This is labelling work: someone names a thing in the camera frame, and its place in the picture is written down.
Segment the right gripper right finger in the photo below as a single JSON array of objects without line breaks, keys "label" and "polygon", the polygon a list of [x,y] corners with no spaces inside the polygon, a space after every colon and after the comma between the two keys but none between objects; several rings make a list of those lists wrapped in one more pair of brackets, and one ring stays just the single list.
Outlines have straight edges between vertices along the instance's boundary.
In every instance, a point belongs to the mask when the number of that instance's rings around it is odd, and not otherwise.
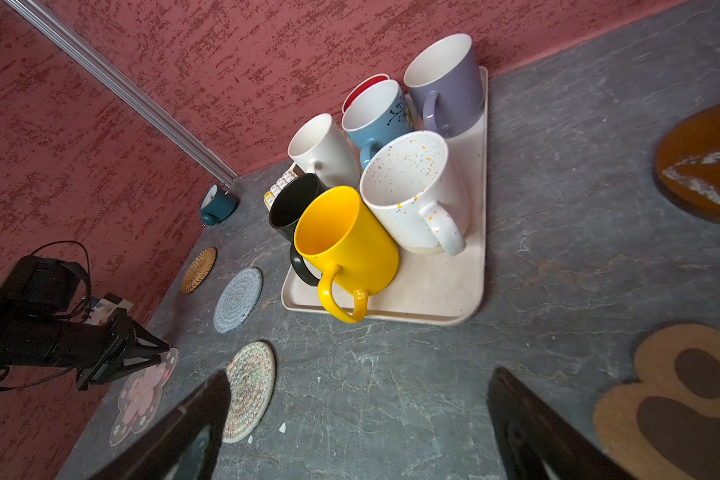
[{"label": "right gripper right finger", "polygon": [[508,369],[489,382],[487,405],[509,479],[630,479]]}]

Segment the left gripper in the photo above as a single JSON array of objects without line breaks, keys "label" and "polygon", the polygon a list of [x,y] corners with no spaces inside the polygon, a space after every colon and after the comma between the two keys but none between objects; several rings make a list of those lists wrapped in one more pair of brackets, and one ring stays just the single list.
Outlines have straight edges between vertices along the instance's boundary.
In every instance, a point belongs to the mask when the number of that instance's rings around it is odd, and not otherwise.
[{"label": "left gripper", "polygon": [[[76,365],[76,388],[88,390],[90,385],[104,385],[159,364],[160,354],[168,352],[165,341],[147,331],[116,308],[106,325],[87,326],[90,343],[86,357]],[[130,354],[153,354],[129,357]]]}]

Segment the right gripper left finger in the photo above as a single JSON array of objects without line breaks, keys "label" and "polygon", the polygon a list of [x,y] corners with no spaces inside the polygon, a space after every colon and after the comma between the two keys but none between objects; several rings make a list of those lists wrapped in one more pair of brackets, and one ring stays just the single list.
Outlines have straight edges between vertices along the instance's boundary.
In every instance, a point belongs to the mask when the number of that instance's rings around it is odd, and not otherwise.
[{"label": "right gripper left finger", "polygon": [[231,402],[223,370],[215,372],[143,438],[93,475],[95,479],[210,479]]}]

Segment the pink flower coaster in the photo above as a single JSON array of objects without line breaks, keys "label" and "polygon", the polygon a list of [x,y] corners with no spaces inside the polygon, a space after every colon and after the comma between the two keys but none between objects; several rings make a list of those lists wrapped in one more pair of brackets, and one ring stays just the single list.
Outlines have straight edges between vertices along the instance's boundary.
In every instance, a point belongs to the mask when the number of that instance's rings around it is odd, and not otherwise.
[{"label": "pink flower coaster", "polygon": [[109,435],[109,444],[121,444],[129,434],[147,429],[154,419],[179,358],[179,349],[171,348],[161,361],[132,374],[118,395],[119,414]]}]

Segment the multicolour woven coaster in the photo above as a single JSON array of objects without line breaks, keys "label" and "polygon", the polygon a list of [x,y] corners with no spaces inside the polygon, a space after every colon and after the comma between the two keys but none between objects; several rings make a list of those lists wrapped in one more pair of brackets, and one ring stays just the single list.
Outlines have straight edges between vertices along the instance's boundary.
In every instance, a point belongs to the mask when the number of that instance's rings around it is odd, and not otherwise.
[{"label": "multicolour woven coaster", "polygon": [[271,347],[263,341],[245,345],[227,366],[226,375],[231,401],[222,441],[232,444],[252,433],[270,403],[276,379]]}]

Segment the woven rattan coaster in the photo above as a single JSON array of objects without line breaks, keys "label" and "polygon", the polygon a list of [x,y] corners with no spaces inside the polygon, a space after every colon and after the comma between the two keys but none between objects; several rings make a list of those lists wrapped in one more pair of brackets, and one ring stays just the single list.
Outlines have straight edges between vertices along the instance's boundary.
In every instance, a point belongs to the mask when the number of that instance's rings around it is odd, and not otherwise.
[{"label": "woven rattan coaster", "polygon": [[199,253],[185,272],[181,292],[189,294],[196,290],[210,274],[217,259],[217,249],[208,247]]}]

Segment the grey knitted coaster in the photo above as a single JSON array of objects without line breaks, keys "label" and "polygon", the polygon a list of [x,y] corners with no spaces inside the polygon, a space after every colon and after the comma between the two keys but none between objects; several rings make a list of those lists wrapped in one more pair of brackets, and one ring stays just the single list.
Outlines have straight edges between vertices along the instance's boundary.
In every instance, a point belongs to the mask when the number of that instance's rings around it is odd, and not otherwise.
[{"label": "grey knitted coaster", "polygon": [[240,270],[227,284],[216,304],[213,325],[221,334],[239,327],[254,310],[263,287],[257,267]]}]

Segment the paw shaped cork coaster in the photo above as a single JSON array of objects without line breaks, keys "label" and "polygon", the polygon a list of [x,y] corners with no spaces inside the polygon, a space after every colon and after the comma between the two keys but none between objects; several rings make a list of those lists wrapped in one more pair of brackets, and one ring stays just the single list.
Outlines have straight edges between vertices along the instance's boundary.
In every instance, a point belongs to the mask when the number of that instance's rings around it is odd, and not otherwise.
[{"label": "paw shaped cork coaster", "polygon": [[598,400],[607,454],[637,479],[720,479],[720,331],[679,324],[636,349],[637,381]]}]

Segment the black mug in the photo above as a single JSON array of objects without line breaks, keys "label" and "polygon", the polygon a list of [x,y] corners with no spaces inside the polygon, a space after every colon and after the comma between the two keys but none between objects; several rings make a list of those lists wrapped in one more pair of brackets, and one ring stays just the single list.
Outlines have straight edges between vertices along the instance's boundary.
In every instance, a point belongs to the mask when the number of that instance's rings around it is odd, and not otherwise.
[{"label": "black mug", "polygon": [[314,173],[307,173],[279,193],[269,211],[269,224],[290,244],[289,260],[298,277],[307,285],[317,287],[320,281],[311,273],[307,262],[295,248],[294,233],[303,212],[327,187]]}]

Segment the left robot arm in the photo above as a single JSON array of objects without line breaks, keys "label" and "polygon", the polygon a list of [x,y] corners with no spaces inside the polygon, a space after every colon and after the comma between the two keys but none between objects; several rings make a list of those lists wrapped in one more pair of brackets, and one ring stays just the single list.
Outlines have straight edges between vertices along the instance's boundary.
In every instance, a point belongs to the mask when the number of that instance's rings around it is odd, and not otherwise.
[{"label": "left robot arm", "polygon": [[76,388],[105,385],[159,364],[170,349],[122,307],[102,325],[80,315],[93,307],[89,265],[22,257],[0,285],[0,393],[11,367],[76,374]]}]

